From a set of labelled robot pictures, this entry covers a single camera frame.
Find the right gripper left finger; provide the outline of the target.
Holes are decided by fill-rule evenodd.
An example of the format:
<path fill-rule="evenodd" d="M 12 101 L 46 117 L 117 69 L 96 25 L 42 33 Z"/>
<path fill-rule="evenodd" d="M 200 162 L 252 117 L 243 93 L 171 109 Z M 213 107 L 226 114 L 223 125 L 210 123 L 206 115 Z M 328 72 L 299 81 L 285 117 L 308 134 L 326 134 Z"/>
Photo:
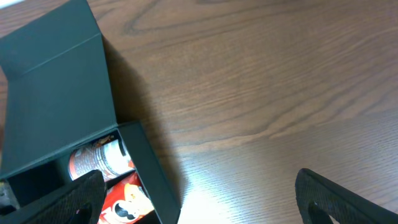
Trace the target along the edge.
<path fill-rule="evenodd" d="M 106 196 L 103 175 L 93 170 L 15 212 L 1 224 L 97 224 Z"/>

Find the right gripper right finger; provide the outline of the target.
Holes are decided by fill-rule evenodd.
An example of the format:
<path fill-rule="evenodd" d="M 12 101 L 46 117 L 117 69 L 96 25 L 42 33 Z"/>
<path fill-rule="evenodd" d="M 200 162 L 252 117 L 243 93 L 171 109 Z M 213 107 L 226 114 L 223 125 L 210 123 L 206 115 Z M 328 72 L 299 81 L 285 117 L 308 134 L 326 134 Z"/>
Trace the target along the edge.
<path fill-rule="evenodd" d="M 306 224 L 397 223 L 397 214 L 330 181 L 310 169 L 300 169 L 295 180 L 297 206 Z"/>

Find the red Pringles can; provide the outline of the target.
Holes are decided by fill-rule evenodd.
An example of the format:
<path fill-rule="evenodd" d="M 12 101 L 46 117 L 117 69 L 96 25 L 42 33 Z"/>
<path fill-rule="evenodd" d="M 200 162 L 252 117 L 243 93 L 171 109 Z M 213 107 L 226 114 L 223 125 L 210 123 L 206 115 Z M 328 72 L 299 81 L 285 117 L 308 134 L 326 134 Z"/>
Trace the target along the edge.
<path fill-rule="evenodd" d="M 137 172 L 108 190 L 98 224 L 135 223 L 154 210 Z"/>

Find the silver Pringles can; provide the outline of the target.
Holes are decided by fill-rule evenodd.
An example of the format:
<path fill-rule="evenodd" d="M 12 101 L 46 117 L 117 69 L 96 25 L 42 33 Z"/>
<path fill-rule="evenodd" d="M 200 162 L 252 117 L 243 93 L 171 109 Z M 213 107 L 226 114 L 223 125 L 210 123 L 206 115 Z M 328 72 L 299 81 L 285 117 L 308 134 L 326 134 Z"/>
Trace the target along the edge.
<path fill-rule="evenodd" d="M 113 134 L 74 150 L 68 163 L 68 172 L 72 180 L 92 170 L 99 170 L 107 182 L 134 169 L 125 143 Z"/>

